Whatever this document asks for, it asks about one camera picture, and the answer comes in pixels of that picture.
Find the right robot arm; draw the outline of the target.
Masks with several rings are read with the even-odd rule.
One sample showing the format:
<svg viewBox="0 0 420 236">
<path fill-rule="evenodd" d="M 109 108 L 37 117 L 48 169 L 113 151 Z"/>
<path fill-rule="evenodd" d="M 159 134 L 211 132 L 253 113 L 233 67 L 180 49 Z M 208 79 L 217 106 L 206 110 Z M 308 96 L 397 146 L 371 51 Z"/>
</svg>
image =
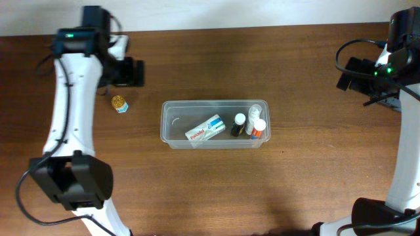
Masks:
<svg viewBox="0 0 420 236">
<path fill-rule="evenodd" d="M 318 222 L 309 235 L 419 234 L 419 7 L 390 17 L 388 38 L 375 41 L 383 51 L 377 61 L 352 57 L 342 75 L 341 90 L 369 97 L 365 105 L 381 104 L 401 113 L 396 167 L 384 201 L 359 198 L 350 216 Z"/>
</svg>

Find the white Panadol box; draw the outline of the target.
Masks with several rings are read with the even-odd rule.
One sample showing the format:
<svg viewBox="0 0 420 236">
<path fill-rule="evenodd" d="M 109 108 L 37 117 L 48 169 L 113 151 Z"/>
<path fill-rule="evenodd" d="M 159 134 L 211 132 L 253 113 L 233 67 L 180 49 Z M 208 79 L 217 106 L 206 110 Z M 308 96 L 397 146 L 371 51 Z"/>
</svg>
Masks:
<svg viewBox="0 0 420 236">
<path fill-rule="evenodd" d="M 214 115 L 202 124 L 186 132 L 185 136 L 189 141 L 193 142 L 206 141 L 224 131 L 225 128 L 226 125 L 221 117 Z"/>
</svg>

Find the orange tube white cap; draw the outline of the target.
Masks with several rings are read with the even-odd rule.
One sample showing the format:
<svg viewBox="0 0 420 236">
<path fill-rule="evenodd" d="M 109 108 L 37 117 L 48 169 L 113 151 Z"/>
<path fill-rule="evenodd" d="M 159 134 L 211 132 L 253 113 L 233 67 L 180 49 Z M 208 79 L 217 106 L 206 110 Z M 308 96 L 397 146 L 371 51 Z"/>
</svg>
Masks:
<svg viewBox="0 0 420 236">
<path fill-rule="evenodd" d="M 251 140 L 259 139 L 265 129 L 266 129 L 266 121 L 263 119 L 257 119 L 254 122 L 253 130 L 250 134 L 250 139 Z"/>
</svg>

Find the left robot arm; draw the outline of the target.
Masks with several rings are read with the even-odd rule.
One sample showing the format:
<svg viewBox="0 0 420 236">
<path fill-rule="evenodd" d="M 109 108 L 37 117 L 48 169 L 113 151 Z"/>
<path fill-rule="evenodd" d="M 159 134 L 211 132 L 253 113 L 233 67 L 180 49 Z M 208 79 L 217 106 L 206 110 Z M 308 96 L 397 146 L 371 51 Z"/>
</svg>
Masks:
<svg viewBox="0 0 420 236">
<path fill-rule="evenodd" d="M 115 21 L 106 9 L 85 6 L 80 26 L 58 30 L 51 53 L 56 74 L 51 128 L 42 156 L 31 159 L 26 171 L 92 235 L 131 234 L 112 202 L 112 168 L 96 158 L 93 143 L 97 90 L 144 84 L 144 62 L 126 55 L 129 38 L 111 33 Z"/>
</svg>

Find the black bottle white cap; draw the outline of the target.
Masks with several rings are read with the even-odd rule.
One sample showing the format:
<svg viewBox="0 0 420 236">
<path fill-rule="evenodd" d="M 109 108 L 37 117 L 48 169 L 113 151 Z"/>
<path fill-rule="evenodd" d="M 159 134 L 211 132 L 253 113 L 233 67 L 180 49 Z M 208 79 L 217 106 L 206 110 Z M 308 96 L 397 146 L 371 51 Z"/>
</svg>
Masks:
<svg viewBox="0 0 420 236">
<path fill-rule="evenodd" d="M 244 130 L 246 116 L 243 113 L 237 113 L 231 128 L 231 135 L 238 137 Z"/>
</svg>

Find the white clear-capped bottle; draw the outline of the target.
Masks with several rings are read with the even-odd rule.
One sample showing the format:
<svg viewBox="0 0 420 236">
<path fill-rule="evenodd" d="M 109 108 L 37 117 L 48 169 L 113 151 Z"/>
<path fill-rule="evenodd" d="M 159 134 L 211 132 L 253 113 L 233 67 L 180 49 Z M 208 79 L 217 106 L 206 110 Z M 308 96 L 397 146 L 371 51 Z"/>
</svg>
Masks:
<svg viewBox="0 0 420 236">
<path fill-rule="evenodd" d="M 247 124 L 245 128 L 245 132 L 247 135 L 251 135 L 254 127 L 254 123 L 257 119 L 260 118 L 260 114 L 262 112 L 262 107 L 258 104 L 254 104 L 249 108 L 248 118 L 247 118 Z"/>
</svg>

